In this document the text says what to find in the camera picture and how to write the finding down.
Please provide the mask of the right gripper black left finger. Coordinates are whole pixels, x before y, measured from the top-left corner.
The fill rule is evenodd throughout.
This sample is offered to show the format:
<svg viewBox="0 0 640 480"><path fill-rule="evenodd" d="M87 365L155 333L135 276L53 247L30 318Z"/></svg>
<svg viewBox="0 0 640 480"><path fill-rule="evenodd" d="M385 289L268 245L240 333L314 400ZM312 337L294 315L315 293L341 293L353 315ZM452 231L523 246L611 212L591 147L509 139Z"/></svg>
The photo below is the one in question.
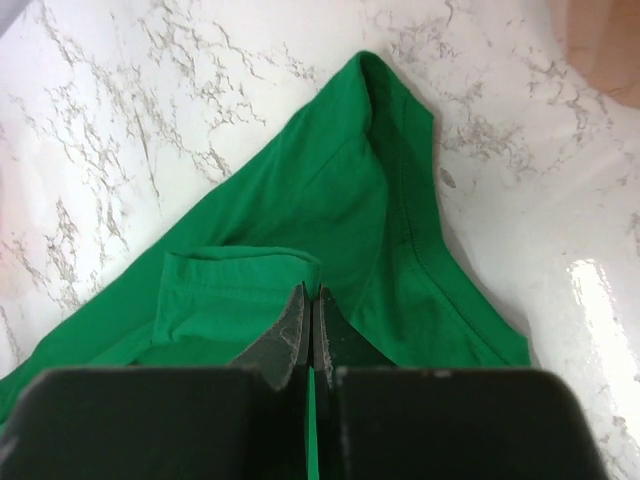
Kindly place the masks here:
<svg viewBox="0 0 640 480"><path fill-rule="evenodd" d="M294 287L279 318L232 360L233 368L257 372L272 390L283 390L306 365L306 286Z"/></svg>

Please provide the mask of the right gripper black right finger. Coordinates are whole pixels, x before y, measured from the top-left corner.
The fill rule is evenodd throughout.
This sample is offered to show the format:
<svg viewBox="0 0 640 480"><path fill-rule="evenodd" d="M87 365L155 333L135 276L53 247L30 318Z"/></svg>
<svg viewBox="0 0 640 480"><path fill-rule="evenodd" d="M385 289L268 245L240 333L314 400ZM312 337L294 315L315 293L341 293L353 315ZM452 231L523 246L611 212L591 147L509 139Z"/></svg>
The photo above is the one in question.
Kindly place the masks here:
<svg viewBox="0 0 640 480"><path fill-rule="evenodd" d="M395 365L342 315L331 290L322 285L312 304L315 379L332 388L339 367L375 368Z"/></svg>

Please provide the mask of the green t-shirt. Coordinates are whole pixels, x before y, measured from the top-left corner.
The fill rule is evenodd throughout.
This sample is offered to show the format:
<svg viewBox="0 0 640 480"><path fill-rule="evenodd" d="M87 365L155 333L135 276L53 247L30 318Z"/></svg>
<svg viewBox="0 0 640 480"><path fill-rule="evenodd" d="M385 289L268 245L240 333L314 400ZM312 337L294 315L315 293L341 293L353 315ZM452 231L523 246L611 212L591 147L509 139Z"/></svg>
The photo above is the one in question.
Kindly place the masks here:
<svg viewBox="0 0 640 480"><path fill-rule="evenodd" d="M529 353L450 256L432 114L356 54L1 383L5 479L411 479L442 422L424 367ZM272 390L232 360L306 286L306 365ZM395 363L316 379L322 285Z"/></svg>

